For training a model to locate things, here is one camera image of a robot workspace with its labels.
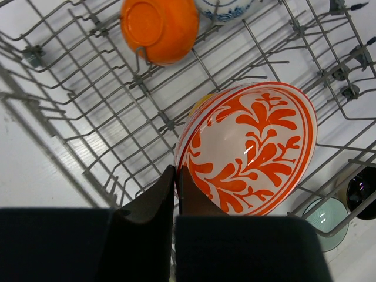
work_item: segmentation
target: blue floral pattern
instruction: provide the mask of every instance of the blue floral pattern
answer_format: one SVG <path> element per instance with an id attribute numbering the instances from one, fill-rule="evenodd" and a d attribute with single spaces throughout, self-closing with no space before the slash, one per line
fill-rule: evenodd
<path id="1" fill-rule="evenodd" d="M 228 22 L 232 19 L 238 18 L 242 16 L 242 14 L 244 14 L 249 9 L 249 7 L 251 7 L 251 4 L 242 7 L 236 6 L 234 9 L 229 9 L 227 13 L 217 14 L 216 21 Z M 214 14 L 212 13 L 212 11 L 204 11 L 203 13 L 207 18 L 213 20 Z"/>

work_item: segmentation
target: bowl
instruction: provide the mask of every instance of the bowl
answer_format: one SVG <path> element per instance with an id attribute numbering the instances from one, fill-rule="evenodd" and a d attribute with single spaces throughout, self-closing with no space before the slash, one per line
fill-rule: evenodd
<path id="1" fill-rule="evenodd" d="M 347 175 L 343 174 L 342 177 L 337 180 L 337 183 L 341 183 L 346 177 Z M 350 211 L 353 211 L 375 191 L 376 168 L 366 167 L 348 183 L 343 185 L 338 191 L 338 198 Z M 358 214 L 357 217 L 362 220 L 376 219 L 376 200 Z"/>
<path id="2" fill-rule="evenodd" d="M 208 19 L 213 20 L 217 0 L 194 0 L 198 10 Z M 260 0 L 221 0 L 214 23 L 225 25 L 238 22 L 250 16 L 261 6 Z"/>
<path id="3" fill-rule="evenodd" d="M 310 209 L 312 209 L 321 199 L 313 201 L 304 211 L 306 214 Z M 310 216 L 306 218 L 313 227 L 319 229 L 322 232 L 329 232 L 335 228 L 345 217 L 348 216 L 346 207 L 341 203 L 341 201 L 330 198 L 321 207 L 313 212 Z M 348 224 L 342 228 L 336 235 L 332 237 L 323 237 L 318 235 L 318 239 L 321 244 L 321 249 L 323 252 L 331 251 L 336 248 L 343 239 L 345 238 L 348 230 Z"/>
<path id="4" fill-rule="evenodd" d="M 295 188 L 313 155 L 317 119 L 308 97 L 280 82 L 241 85 L 206 99 L 175 150 L 198 188 L 224 212 L 264 215 Z"/>
<path id="5" fill-rule="evenodd" d="M 144 47 L 149 62 L 170 65 L 192 49 L 199 16 L 192 0 L 125 0 L 120 26 L 134 52 Z"/>
<path id="6" fill-rule="evenodd" d="M 190 117 L 200 106 L 203 104 L 206 100 L 208 100 L 210 97 L 212 97 L 214 94 L 207 94 L 203 96 L 200 100 L 198 100 L 190 110 L 188 117 Z"/>

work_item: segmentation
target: yellow object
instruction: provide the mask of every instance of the yellow object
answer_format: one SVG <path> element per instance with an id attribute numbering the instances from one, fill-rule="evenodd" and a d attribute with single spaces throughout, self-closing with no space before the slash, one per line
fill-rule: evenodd
<path id="1" fill-rule="evenodd" d="M 197 108 L 199 107 L 199 106 L 201 106 L 201 104 L 203 103 L 203 102 L 205 102 L 206 100 L 208 100 L 210 97 L 212 97 L 214 94 L 208 94 L 208 95 L 206 95 L 206 96 L 203 96 L 196 104 L 194 104 L 194 106 L 193 106 L 193 108 L 192 108 L 192 110 L 190 110 L 190 112 L 189 112 L 189 115 L 188 115 L 188 117 L 189 116 L 191 116 L 192 114 L 193 114 L 193 112 L 195 111 L 195 110 L 197 110 Z"/>

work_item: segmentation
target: wire rack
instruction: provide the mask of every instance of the wire rack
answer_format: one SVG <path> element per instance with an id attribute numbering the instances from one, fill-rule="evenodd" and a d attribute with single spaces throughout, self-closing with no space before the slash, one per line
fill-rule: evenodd
<path id="1" fill-rule="evenodd" d="M 375 166 L 376 71 L 351 13 L 365 4 L 344 1 L 264 1 L 240 23 L 211 26 L 183 61 L 169 67 L 139 60 L 119 28 L 120 0 L 0 2 L 0 13 L 22 5 L 21 35 L 0 31 L 1 102 L 93 206 L 97 205 L 30 125 L 25 112 L 74 158 L 82 175 L 110 206 L 123 206 L 148 189 L 168 164 L 195 101 L 233 83 L 263 79 L 302 89 L 319 125 L 313 161 L 276 213 L 307 218 L 364 166 Z M 346 175 L 341 183 L 340 176 Z M 368 204 L 371 195 L 332 236 Z"/>

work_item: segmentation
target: blue and white bowl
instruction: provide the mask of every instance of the blue and white bowl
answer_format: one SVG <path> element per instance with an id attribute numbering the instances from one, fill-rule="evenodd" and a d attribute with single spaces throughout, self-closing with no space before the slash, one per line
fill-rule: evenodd
<path id="1" fill-rule="evenodd" d="M 208 19 L 213 20 L 217 0 L 194 0 L 198 10 Z M 241 21 L 250 16 L 261 6 L 260 0 L 220 0 L 215 17 L 216 25 Z"/>

